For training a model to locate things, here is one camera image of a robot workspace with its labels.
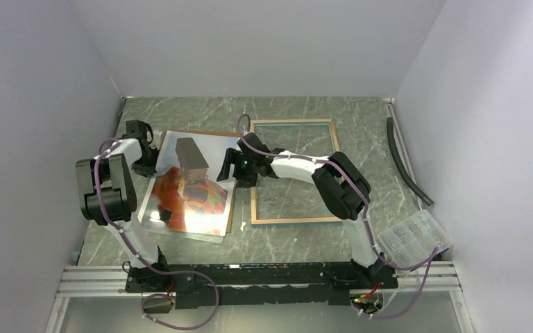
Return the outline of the blue wooden picture frame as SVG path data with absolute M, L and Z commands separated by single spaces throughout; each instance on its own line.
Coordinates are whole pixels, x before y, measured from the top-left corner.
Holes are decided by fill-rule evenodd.
M 270 149 L 323 157 L 340 149 L 331 119 L 253 120 L 250 129 Z M 262 176 L 251 189 L 251 220 L 254 226 L 340 222 L 314 185 Z

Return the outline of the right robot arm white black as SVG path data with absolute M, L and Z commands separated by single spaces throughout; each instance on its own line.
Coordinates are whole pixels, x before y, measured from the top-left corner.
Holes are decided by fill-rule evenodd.
M 241 187 L 255 187 L 257 177 L 300 180 L 316 187 L 328 211 L 347 232 L 354 278 L 364 288 L 381 277 L 380 250 L 368 222 L 371 186 L 346 154 L 300 155 L 283 148 L 270 150 L 255 133 L 240 137 L 237 148 L 227 148 L 217 181 L 233 177 Z

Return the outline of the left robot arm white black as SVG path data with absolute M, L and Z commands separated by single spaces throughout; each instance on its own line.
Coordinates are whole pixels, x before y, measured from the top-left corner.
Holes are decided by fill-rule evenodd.
M 137 194 L 131 174 L 156 175 L 161 135 L 144 121 L 128 121 L 125 134 L 107 139 L 108 148 L 100 148 L 97 156 L 75 166 L 83 216 L 115 237 L 128 255 L 132 278 L 143 279 L 153 291 L 169 286 L 171 272 L 162 251 L 133 215 Z

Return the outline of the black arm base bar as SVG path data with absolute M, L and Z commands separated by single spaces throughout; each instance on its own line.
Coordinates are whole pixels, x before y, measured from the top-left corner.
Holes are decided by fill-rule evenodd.
M 134 280 L 129 273 L 127 291 L 166 293 L 172 291 L 177 309 L 201 306 L 263 305 L 325 302 L 348 305 L 359 291 L 395 289 L 395 271 L 377 263 L 363 269 L 349 262 L 279 264 L 171 264 L 169 275 Z M 282 288 L 259 284 L 286 285 Z

